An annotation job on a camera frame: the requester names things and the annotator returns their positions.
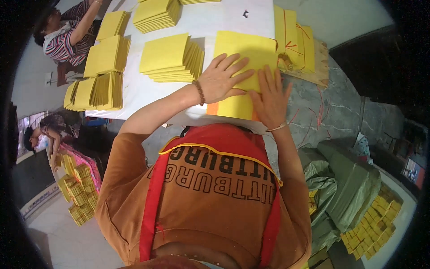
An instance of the woman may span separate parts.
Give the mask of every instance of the woman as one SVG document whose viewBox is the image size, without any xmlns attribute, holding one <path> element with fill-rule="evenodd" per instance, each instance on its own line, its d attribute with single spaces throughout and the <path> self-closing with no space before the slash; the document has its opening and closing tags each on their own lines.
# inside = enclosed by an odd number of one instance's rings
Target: woman
<svg viewBox="0 0 430 269">
<path fill-rule="evenodd" d="M 249 94 L 278 147 L 280 179 L 261 135 L 230 124 L 191 127 L 170 140 L 155 165 L 141 143 L 175 114 L 246 92 L 249 59 L 222 54 L 198 82 L 135 112 L 114 140 L 95 217 L 128 268 L 301 268 L 310 256 L 308 188 L 288 125 L 292 85 L 279 69 L 258 71 Z"/>
<path fill-rule="evenodd" d="M 56 8 L 34 32 L 34 41 L 58 62 L 85 65 L 101 21 L 94 21 L 103 0 L 84 0 L 63 14 Z"/>
<path fill-rule="evenodd" d="M 74 111 L 51 113 L 40 121 L 36 129 L 27 127 L 24 133 L 24 147 L 35 154 L 34 148 L 39 144 L 41 135 L 49 138 L 48 152 L 51 156 L 49 164 L 54 172 L 58 170 L 55 159 L 62 142 L 71 144 L 81 152 L 85 149 L 105 152 L 108 149 L 100 128 L 83 126 L 79 114 Z"/>
</svg>

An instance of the table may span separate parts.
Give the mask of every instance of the table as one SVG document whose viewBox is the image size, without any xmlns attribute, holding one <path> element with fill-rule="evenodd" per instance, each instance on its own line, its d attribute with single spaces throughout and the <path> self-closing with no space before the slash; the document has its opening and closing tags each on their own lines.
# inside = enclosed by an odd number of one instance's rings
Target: table
<svg viewBox="0 0 430 269">
<path fill-rule="evenodd" d="M 273 2 L 271 0 L 222 0 L 182 6 L 181 18 L 174 27 L 146 34 L 139 32 L 132 19 L 136 11 L 136 0 L 112 0 L 107 12 L 124 10 L 132 12 L 124 36 L 131 39 L 127 65 L 123 79 L 123 109 L 118 111 L 86 111 L 86 116 L 126 120 L 141 107 L 183 87 L 187 83 L 156 83 L 139 73 L 139 62 L 147 41 L 175 34 L 189 33 L 191 39 L 205 51 L 203 70 L 213 59 L 216 33 L 219 30 L 275 37 Z M 248 18 L 243 17 L 247 10 Z M 255 133 L 265 133 L 266 127 L 257 121 L 206 115 L 204 106 L 193 106 L 166 123 L 175 125 L 202 126 L 212 123 L 231 123 L 246 127 Z"/>
</svg>

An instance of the red apron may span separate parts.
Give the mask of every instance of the red apron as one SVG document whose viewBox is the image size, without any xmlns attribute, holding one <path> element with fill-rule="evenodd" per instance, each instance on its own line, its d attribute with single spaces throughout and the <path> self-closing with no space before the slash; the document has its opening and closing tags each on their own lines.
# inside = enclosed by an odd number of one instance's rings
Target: red apron
<svg viewBox="0 0 430 269">
<path fill-rule="evenodd" d="M 174 137 L 160 150 L 160 156 L 155 163 L 149 182 L 140 232 L 139 254 L 141 262 L 150 259 L 157 209 L 170 156 L 168 153 L 182 146 L 204 147 L 219 155 L 256 161 L 274 174 L 267 158 L 263 137 L 243 131 L 234 125 L 211 124 L 202 127 L 191 127 L 185 137 Z M 280 226 L 279 187 L 282 186 L 282 181 L 276 178 L 275 182 L 278 188 L 276 188 L 277 191 L 269 218 L 263 231 L 260 268 L 269 266 Z"/>
</svg>

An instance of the silver bangle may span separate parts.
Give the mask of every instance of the silver bangle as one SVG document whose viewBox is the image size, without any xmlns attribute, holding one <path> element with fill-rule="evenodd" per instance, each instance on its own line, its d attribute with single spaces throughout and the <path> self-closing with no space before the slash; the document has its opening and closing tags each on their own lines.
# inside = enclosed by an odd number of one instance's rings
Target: silver bangle
<svg viewBox="0 0 430 269">
<path fill-rule="evenodd" d="M 271 130 L 266 130 L 266 133 L 279 130 L 279 129 L 285 127 L 286 125 L 287 125 L 287 121 L 284 121 L 281 123 L 281 125 L 279 125 L 279 127 L 276 127 L 275 129 L 271 129 Z"/>
</svg>

